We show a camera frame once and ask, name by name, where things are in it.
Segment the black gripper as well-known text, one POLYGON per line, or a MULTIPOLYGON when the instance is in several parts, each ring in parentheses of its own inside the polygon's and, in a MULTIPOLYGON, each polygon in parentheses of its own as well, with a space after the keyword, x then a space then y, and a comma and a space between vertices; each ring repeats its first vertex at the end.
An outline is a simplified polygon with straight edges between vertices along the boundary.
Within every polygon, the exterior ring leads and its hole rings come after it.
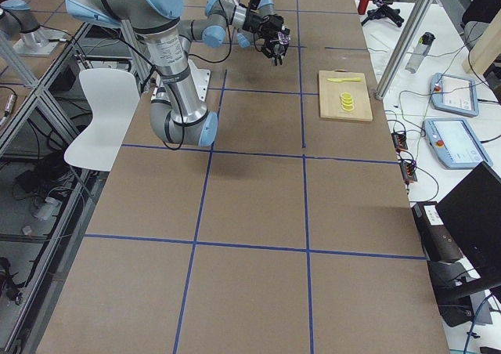
POLYGON ((247 11, 242 29, 259 37, 277 37, 283 30, 283 18, 276 14, 261 17, 257 13, 247 11))
MULTIPOLYGON (((281 38, 290 37, 290 29, 285 25, 282 26, 279 36, 281 38)), ((262 46, 262 53, 272 60, 275 66, 283 64, 283 58, 286 54, 286 47, 282 45, 277 38, 265 38, 262 46)))

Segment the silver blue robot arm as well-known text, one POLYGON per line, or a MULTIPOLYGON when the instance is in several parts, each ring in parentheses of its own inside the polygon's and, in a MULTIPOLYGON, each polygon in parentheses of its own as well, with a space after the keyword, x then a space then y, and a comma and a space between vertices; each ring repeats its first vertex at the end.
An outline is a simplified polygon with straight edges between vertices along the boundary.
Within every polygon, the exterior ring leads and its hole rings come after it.
POLYGON ((237 31, 241 45, 262 40, 259 49, 273 64, 283 62, 290 30, 273 0, 207 0, 202 20, 182 20, 183 0, 65 0, 74 18, 100 27, 118 28, 127 20, 146 44, 149 61, 162 81, 150 104, 153 132, 165 143, 210 146, 216 137, 218 115, 199 97, 189 65, 193 41, 212 48, 237 31))
POLYGON ((210 47, 222 43, 228 27, 236 30, 236 42, 242 48, 255 47, 269 59, 280 59, 290 44, 290 29, 275 9, 273 0, 207 0, 206 17, 218 16, 218 21, 206 27, 202 39, 210 47))

